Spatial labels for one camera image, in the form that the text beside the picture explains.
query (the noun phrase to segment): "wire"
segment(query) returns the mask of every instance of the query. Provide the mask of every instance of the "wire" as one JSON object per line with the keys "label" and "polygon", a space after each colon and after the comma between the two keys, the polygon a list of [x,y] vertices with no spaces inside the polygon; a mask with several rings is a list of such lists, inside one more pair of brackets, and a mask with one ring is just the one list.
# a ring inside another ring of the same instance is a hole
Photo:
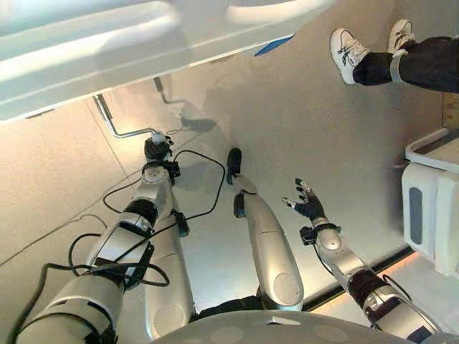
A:
{"label": "wire", "polygon": [[402,287],[401,285],[399,285],[399,284],[395,281],[395,279],[393,279],[392,277],[390,277],[390,276],[387,275],[387,274],[383,274],[383,275],[382,275],[382,279],[383,279],[386,283],[387,283],[387,280],[389,280],[390,282],[392,282],[397,288],[400,289],[401,292],[404,293],[404,295],[407,297],[407,299],[408,299],[410,302],[413,302],[413,300],[412,300],[410,294],[408,294],[408,292],[407,292],[405,289],[403,289],[403,287]]}
{"label": "wire", "polygon": [[132,186],[134,185],[135,183],[138,183],[140,180],[142,179],[142,177],[140,177],[139,179],[137,179],[136,181],[133,181],[132,183],[128,184],[128,185],[125,185],[125,186],[121,186],[120,188],[116,188],[115,190],[113,191],[110,191],[109,193],[107,193],[103,198],[102,198],[102,202],[105,204],[105,206],[107,206],[107,208],[109,208],[111,211],[114,211],[115,213],[117,214],[121,214],[122,211],[119,211],[115,208],[113,208],[110,204],[107,203],[107,197],[109,197],[110,195],[113,195],[115,192],[118,192],[118,191],[121,191],[125,188],[128,188],[129,186]]}
{"label": "wire", "polygon": [[[174,158],[174,161],[176,161],[176,159],[182,154],[182,153],[192,153],[192,154],[195,154],[195,155],[198,155],[198,156],[201,156],[202,158],[206,158],[210,161],[213,161],[214,163],[216,163],[217,165],[219,165],[221,168],[222,168],[222,171],[223,171],[223,174],[222,174],[222,180],[220,181],[220,184],[219,184],[219,188],[218,188],[218,191],[217,191],[217,195],[215,197],[215,201],[214,201],[214,204],[212,205],[211,209],[208,210],[208,211],[205,211],[203,213],[200,213],[200,214],[197,214],[197,215],[193,215],[193,216],[190,216],[188,218],[186,218],[186,221],[187,220],[191,220],[191,219],[195,219],[197,217],[200,217],[200,216],[204,216],[204,215],[207,215],[207,214],[210,214],[211,212],[213,212],[215,210],[215,207],[217,206],[217,203],[218,203],[218,200],[219,200],[219,195],[220,195],[220,191],[222,190],[222,185],[223,185],[223,182],[224,182],[224,177],[226,175],[226,170],[224,168],[224,166],[219,163],[218,161],[212,159],[212,158],[209,158],[201,153],[197,153],[195,151],[192,151],[192,150],[182,150],[180,152],[177,153],[177,155],[175,156]],[[102,197],[102,200],[104,202],[104,204],[112,209],[108,204],[106,204],[105,202],[105,199],[111,195],[111,194],[114,194],[115,192],[119,191],[119,190],[122,190],[123,188],[127,188],[135,183],[137,183],[138,181],[140,181],[141,179],[138,179],[137,181],[134,181],[133,183],[131,184],[128,184],[126,186],[123,186],[121,188],[118,188],[116,190],[113,190],[111,191],[110,193],[107,193],[104,197]],[[107,225],[106,223],[101,219],[99,218],[98,216],[96,215],[93,215],[93,214],[85,214],[85,215],[82,215],[78,220],[72,220],[72,221],[68,221],[68,223],[64,223],[62,226],[60,227],[57,227],[56,229],[54,229],[53,231],[51,231],[50,233],[46,234],[44,237],[54,233],[55,231],[61,229],[62,227],[64,226],[67,226],[68,224],[72,223],[72,222],[76,222],[76,221],[80,221],[83,217],[85,216],[94,216],[96,218],[98,218],[100,221],[102,221],[102,223],[104,224],[104,227],[107,228]],[[36,305],[40,295],[42,294],[43,292],[43,289],[44,289],[44,285],[45,285],[45,282],[46,282],[46,278],[47,278],[47,270],[48,269],[58,269],[58,270],[66,270],[66,271],[72,271],[74,274],[77,274],[76,272],[76,269],[87,269],[87,272],[85,274],[89,274],[89,273],[94,273],[94,272],[107,272],[107,273],[110,273],[110,274],[113,274],[115,276],[119,276],[119,277],[122,277],[122,278],[126,278],[126,279],[129,279],[129,280],[133,280],[134,282],[138,282],[138,283],[142,283],[142,284],[145,284],[145,285],[153,285],[153,286],[157,286],[157,287],[165,287],[165,286],[168,286],[170,284],[170,280],[169,278],[167,277],[167,274],[165,273],[165,271],[163,271],[160,267],[157,267],[156,265],[153,265],[153,264],[140,264],[140,263],[118,263],[118,261],[122,258],[124,258],[127,254],[129,254],[130,252],[132,252],[134,249],[136,249],[137,247],[141,246],[144,242],[148,241],[149,239],[153,238],[154,236],[162,233],[163,231],[166,231],[167,229],[170,229],[172,227],[174,227],[175,225],[177,225],[177,223],[174,223],[174,224],[171,224],[161,230],[158,230],[158,231],[155,231],[154,233],[152,233],[152,235],[146,237],[145,239],[142,239],[139,243],[133,245],[130,249],[128,249],[126,252],[124,252],[122,255],[120,255],[117,259],[115,259],[115,261],[113,263],[109,263],[109,264],[104,264],[102,266],[99,266],[99,267],[90,267],[88,265],[84,265],[84,264],[79,264],[79,265],[73,265],[72,263],[72,252],[73,252],[73,249],[75,248],[75,245],[84,237],[96,237],[98,236],[99,234],[96,234],[96,233],[86,233],[86,234],[82,234],[80,235],[78,238],[76,238],[72,245],[70,246],[69,248],[69,254],[68,254],[68,258],[69,258],[69,266],[64,266],[64,265],[58,265],[58,264],[54,264],[54,263],[47,263],[43,266],[42,268],[42,271],[41,271],[41,275],[40,275],[40,279],[39,279],[39,283],[38,283],[38,286],[35,290],[35,293],[33,294],[31,300],[27,303],[26,307],[23,309],[23,311],[21,312],[21,315],[19,316],[18,320],[15,322],[14,324],[14,327],[13,329],[11,330],[10,334],[9,334],[9,337],[8,337],[8,342],[7,343],[15,343],[16,342],[16,339],[17,339],[17,336],[20,334],[21,330],[22,330],[22,327],[27,319],[27,317],[29,316],[30,312],[32,311],[33,307]],[[33,245],[34,243],[38,242],[39,240],[41,239],[38,239],[36,240],[35,242],[27,245],[24,249],[26,249],[27,247],[30,247],[31,245]],[[4,263],[8,262],[9,260],[11,260],[12,258],[14,258],[16,255],[20,254],[21,252],[18,252],[16,253],[15,255],[13,255],[11,258],[7,259]],[[129,276],[129,275],[126,275],[126,274],[121,274],[119,272],[115,272],[115,271],[112,271],[113,269],[118,269],[120,267],[125,267],[125,268],[129,268],[129,267],[142,267],[142,268],[150,268],[150,269],[154,269],[155,271],[157,271],[163,278],[164,278],[164,282],[152,282],[152,281],[147,281],[147,280],[144,280],[144,279],[139,279],[139,278],[136,278],[136,277],[133,277],[133,276]]]}
{"label": "wire", "polygon": [[[135,268],[138,268],[138,267],[142,268],[143,267],[143,268],[147,268],[147,269],[148,268],[153,269],[153,270],[157,271],[164,278],[164,282],[147,281],[147,280],[140,279],[140,278],[137,278],[137,277],[129,276],[129,275],[126,275],[126,274],[121,274],[121,273],[115,272],[115,271],[111,271],[113,269],[118,269],[120,267],[121,268],[126,268],[126,269],[128,269],[130,267],[135,267]],[[27,317],[29,317],[30,312],[33,310],[33,308],[36,305],[38,299],[42,295],[44,286],[46,284],[46,278],[47,278],[48,269],[56,269],[56,270],[64,270],[64,271],[73,271],[75,269],[86,269],[87,272],[85,274],[96,273],[96,272],[106,272],[108,274],[113,274],[115,276],[119,276],[119,277],[122,277],[122,278],[133,280],[135,282],[139,282],[139,283],[142,283],[142,284],[145,284],[145,285],[153,285],[155,287],[167,287],[170,284],[170,280],[167,277],[167,274],[160,267],[157,267],[156,265],[153,265],[153,264],[141,264],[141,263],[113,264],[113,263],[110,263],[110,264],[101,265],[99,267],[90,267],[89,265],[85,265],[85,264],[74,265],[74,266],[65,266],[65,265],[59,265],[59,264],[54,264],[54,263],[46,263],[42,267],[42,271],[40,273],[40,278],[39,278],[39,281],[38,281],[38,285],[37,285],[37,288],[36,288],[34,294],[32,295],[32,298],[27,303],[26,307],[22,310],[21,314],[17,318],[16,322],[14,323],[13,328],[11,329],[11,331],[10,331],[10,333],[8,335],[8,339],[7,339],[7,343],[8,344],[15,344],[16,343],[16,339],[17,339],[18,335],[21,333],[22,328],[24,326],[24,323],[27,320]]]}
{"label": "wire", "polygon": [[[135,268],[144,267],[146,269],[155,270],[164,278],[164,282],[152,282],[146,279],[134,277],[129,274],[121,274],[120,272],[111,271],[112,269],[119,269],[120,267],[125,267],[126,269],[130,267],[135,267]],[[167,287],[168,285],[171,284],[165,271],[162,270],[162,268],[160,268],[159,266],[150,264],[150,263],[147,263],[147,264],[146,263],[108,263],[108,264],[100,265],[99,267],[91,267],[91,269],[85,274],[96,273],[96,272],[101,272],[101,271],[107,272],[109,274],[114,274],[115,276],[126,278],[127,280],[132,280],[134,282],[138,282],[143,285],[152,285],[154,287]]]}
{"label": "wire", "polygon": [[67,259],[68,259],[68,262],[69,262],[69,267],[72,268],[72,273],[78,277],[78,276],[81,276],[77,270],[73,267],[73,259],[72,259],[72,255],[73,255],[73,249],[75,248],[75,245],[83,238],[85,237],[100,237],[100,234],[98,233],[85,233],[85,234],[81,234],[78,238],[76,238],[73,243],[70,245],[70,248],[69,248],[69,252],[67,254]]}
{"label": "wire", "polygon": [[314,251],[316,251],[316,255],[317,255],[317,258],[318,258],[319,262],[322,264],[322,266],[325,268],[325,270],[327,270],[328,273],[333,276],[333,272],[331,272],[331,270],[325,265],[325,263],[323,262],[321,256],[318,255],[317,247],[316,247],[315,244],[313,245],[313,247],[314,247]]}
{"label": "wire", "polygon": [[[211,209],[208,210],[208,211],[205,211],[203,213],[200,213],[200,214],[197,214],[197,215],[193,215],[193,216],[190,216],[190,217],[187,217],[185,218],[185,221],[188,221],[188,220],[192,220],[192,219],[195,219],[195,218],[198,218],[200,216],[204,216],[204,215],[207,215],[207,214],[210,214],[212,213],[214,210],[215,210],[215,207],[217,206],[217,203],[218,203],[218,200],[219,200],[219,197],[220,197],[220,191],[222,190],[222,186],[223,186],[223,182],[224,182],[224,177],[226,176],[226,169],[224,168],[224,166],[219,163],[218,161],[212,159],[212,158],[209,158],[208,156],[205,156],[204,154],[201,154],[201,153],[197,153],[195,152],[194,150],[181,150],[179,151],[175,157],[174,157],[174,162],[177,160],[177,158],[182,154],[182,153],[192,153],[192,154],[195,154],[197,156],[201,156],[202,158],[205,158],[207,160],[210,160],[214,163],[216,163],[217,165],[219,165],[221,168],[222,168],[222,171],[223,171],[223,174],[222,174],[222,180],[220,181],[220,184],[219,184],[219,187],[218,187],[218,190],[217,190],[217,195],[215,196],[215,201],[214,201],[214,204],[212,205]],[[154,236],[162,233],[163,231],[166,231],[167,229],[170,229],[172,227],[174,227],[177,223],[173,223],[163,229],[160,229],[159,231],[155,231],[154,233],[152,233],[151,235],[149,235],[148,237],[140,240],[137,244],[135,244],[134,246],[132,246],[130,249],[128,249],[127,251],[125,251],[124,253],[122,253],[122,255],[120,255],[118,258],[116,258],[114,260],[114,262],[119,262],[122,258],[124,258],[125,256],[127,256],[129,253],[131,253],[134,249],[136,249],[137,247],[141,246],[142,244],[144,244],[145,242],[147,242],[148,240],[150,240],[151,238],[153,238]]]}
{"label": "wire", "polygon": [[69,221],[66,221],[64,222],[63,224],[61,224],[60,226],[54,228],[52,231],[46,233],[45,235],[41,236],[40,238],[38,239],[35,239],[33,242],[31,242],[30,244],[27,244],[26,246],[24,246],[22,249],[20,249],[18,252],[16,252],[15,254],[13,254],[12,256],[8,257],[7,259],[5,259],[1,264],[0,264],[0,267],[3,267],[7,262],[9,262],[10,260],[12,260],[13,258],[15,258],[16,256],[18,256],[19,254],[21,254],[23,251],[25,251],[26,249],[28,249],[29,247],[31,247],[32,245],[35,245],[37,242],[40,242],[42,241],[44,238],[48,237],[49,235],[55,233],[56,231],[59,231],[60,229],[68,226],[69,224],[74,224],[75,222],[79,222],[81,220],[83,220],[85,217],[93,217],[97,220],[99,220],[103,226],[105,227],[105,229],[107,229],[107,224],[97,215],[94,215],[94,214],[83,214],[82,216],[80,216],[79,219],[75,219],[75,220],[69,220]]}
{"label": "wire", "polygon": [[217,202],[218,202],[218,199],[220,197],[220,191],[222,190],[222,186],[223,186],[223,182],[224,182],[224,177],[226,176],[226,170],[224,168],[224,166],[219,163],[218,161],[212,159],[212,158],[209,158],[208,156],[205,156],[204,154],[201,154],[201,153],[197,153],[195,152],[194,150],[189,150],[189,149],[186,149],[186,150],[181,150],[177,153],[177,155],[174,157],[174,161],[177,160],[177,158],[183,154],[183,153],[191,153],[191,154],[194,154],[194,155],[197,155],[197,156],[200,156],[204,159],[207,159],[207,160],[210,160],[214,163],[216,163],[218,166],[220,166],[222,168],[222,180],[220,181],[220,185],[218,187],[218,191],[217,191],[217,195],[215,196],[215,202],[214,202],[214,205],[212,206],[212,208],[208,211],[205,211],[204,213],[200,213],[200,214],[197,214],[197,215],[193,215],[193,216],[190,216],[190,217],[187,217],[186,220],[191,220],[191,219],[195,219],[197,217],[200,217],[200,216],[203,216],[203,215],[207,215],[207,214],[210,214],[214,211],[215,207],[217,206]]}
{"label": "wire", "polygon": [[[89,204],[88,206],[86,206],[85,208],[83,208],[82,210],[80,210],[79,212],[77,212],[75,215],[71,216],[66,222],[64,222],[63,224],[60,224],[58,227],[54,228],[53,230],[49,231],[48,233],[42,235],[40,238],[38,239],[35,239],[33,242],[27,244],[26,246],[22,247],[18,252],[16,252],[15,254],[11,255],[10,257],[6,258],[2,263],[0,263],[0,267],[3,267],[7,262],[9,262],[10,260],[12,260],[13,258],[17,257],[18,255],[20,255],[22,252],[24,252],[26,249],[30,248],[31,246],[35,245],[36,243],[42,241],[43,239],[46,239],[48,236],[50,236],[51,234],[54,234],[55,232],[59,231],[60,229],[63,229],[65,228],[67,225],[73,223],[73,222],[77,222],[80,219],[78,220],[72,220],[74,219],[75,217],[77,217],[78,215],[80,215],[81,213],[84,213],[85,211],[87,211],[89,208],[91,208],[92,206],[96,205],[97,202],[99,202],[105,195],[105,192],[107,192],[108,190],[112,189],[112,187],[118,185],[119,183],[122,183],[124,182],[126,179],[128,179],[129,177],[133,176],[134,174],[138,173],[142,171],[142,169],[140,170],[137,170],[135,172],[132,172],[131,174],[129,174],[128,176],[126,176],[125,178],[121,179],[119,182],[113,184],[110,188],[107,188],[106,190],[104,190],[104,192],[102,192],[102,195],[99,196],[95,201],[93,201],[91,204]],[[103,225],[105,226],[105,228],[107,228],[107,225],[105,224],[105,222],[97,215],[94,215],[94,214],[85,214],[83,215],[82,217],[85,217],[85,216],[93,216],[95,218],[99,218],[99,220],[102,221]]]}

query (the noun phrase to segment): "white container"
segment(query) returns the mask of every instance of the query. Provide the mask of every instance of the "white container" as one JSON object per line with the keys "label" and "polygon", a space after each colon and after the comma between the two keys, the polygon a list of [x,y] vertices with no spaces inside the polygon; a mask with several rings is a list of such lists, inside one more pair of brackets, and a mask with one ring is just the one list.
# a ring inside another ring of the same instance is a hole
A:
{"label": "white container", "polygon": [[459,138],[443,128],[405,152],[404,240],[438,272],[459,278]]}
{"label": "white container", "polygon": [[0,119],[290,37],[335,0],[10,0]]}

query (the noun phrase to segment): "gray floor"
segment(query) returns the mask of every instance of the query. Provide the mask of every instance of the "gray floor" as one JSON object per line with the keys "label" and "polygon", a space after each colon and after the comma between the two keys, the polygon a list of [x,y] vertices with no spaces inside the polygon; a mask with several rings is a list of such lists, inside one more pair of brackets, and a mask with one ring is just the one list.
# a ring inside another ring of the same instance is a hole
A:
{"label": "gray floor", "polygon": [[[404,145],[441,126],[440,93],[409,85],[346,86],[331,60],[330,33],[346,27],[372,50],[382,51],[397,19],[409,17],[418,39],[451,36],[458,33],[458,12],[453,0],[341,0],[270,54],[233,56],[164,77],[168,98],[180,100],[175,105],[162,104],[152,81],[120,88],[106,99],[120,130],[162,129],[171,134],[175,151],[190,148],[224,161],[232,146],[240,147],[243,173],[284,226],[306,299],[311,299],[333,280],[312,249],[301,244],[298,230],[307,221],[280,202],[282,196],[295,196],[294,178],[314,187],[363,259],[378,261],[403,245],[401,173],[393,165],[400,162]],[[143,164],[144,138],[111,138],[90,100],[4,125],[1,131],[6,147],[2,193],[9,200],[2,206],[2,261]],[[174,192],[182,211],[192,215],[208,209],[218,168],[193,157],[181,159],[181,166]],[[122,207],[132,193],[120,193],[113,204]],[[114,219],[100,202],[87,212]],[[257,279],[247,225],[232,216],[230,188],[224,186],[214,213],[189,225],[191,235],[183,245],[197,308],[253,294]],[[84,219],[0,268],[1,333],[31,295],[39,266],[64,263],[79,233],[101,230],[96,221]],[[76,260],[89,246],[89,241],[82,243]],[[68,278],[50,274],[39,306]],[[142,297],[141,288],[127,294],[123,319],[129,321],[120,325],[121,343],[145,340]]]}

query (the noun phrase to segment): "black pants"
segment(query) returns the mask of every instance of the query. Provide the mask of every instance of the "black pants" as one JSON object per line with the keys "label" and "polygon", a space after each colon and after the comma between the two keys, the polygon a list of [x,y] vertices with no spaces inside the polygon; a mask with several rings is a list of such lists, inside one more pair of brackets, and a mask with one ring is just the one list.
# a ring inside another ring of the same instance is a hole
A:
{"label": "black pants", "polygon": [[[459,93],[459,39],[432,37],[406,42],[408,55],[400,59],[403,81],[434,91]],[[391,82],[392,54],[370,52],[354,69],[354,81],[366,86]]]}

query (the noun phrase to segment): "person's leg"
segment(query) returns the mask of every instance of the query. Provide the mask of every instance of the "person's leg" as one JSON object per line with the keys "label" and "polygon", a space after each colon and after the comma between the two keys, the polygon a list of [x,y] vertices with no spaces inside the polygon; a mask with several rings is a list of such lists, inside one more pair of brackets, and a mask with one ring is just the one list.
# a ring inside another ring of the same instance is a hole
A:
{"label": "person's leg", "polygon": [[354,70],[355,82],[365,86],[391,82],[392,54],[401,49],[410,51],[416,45],[411,22],[408,19],[400,19],[390,30],[387,52],[370,52],[365,56]]}
{"label": "person's leg", "polygon": [[374,53],[366,49],[365,54],[357,55],[361,59],[357,59],[358,63],[354,65],[346,63],[342,52],[352,50],[352,44],[356,40],[351,36],[351,39],[340,41],[337,39],[337,33],[348,31],[336,30],[332,34],[331,49],[344,81],[350,85],[357,82],[366,86],[391,82],[392,53],[404,49],[408,55],[400,57],[398,66],[402,81],[429,90],[458,93],[459,39],[432,37],[416,43],[411,30],[411,22],[400,19],[390,32],[388,52]]}
{"label": "person's leg", "polygon": [[400,59],[403,81],[429,90],[459,93],[459,39],[432,37]]}
{"label": "person's leg", "polygon": [[392,54],[388,52],[370,52],[354,69],[354,81],[365,85],[375,86],[392,81],[390,63]]}

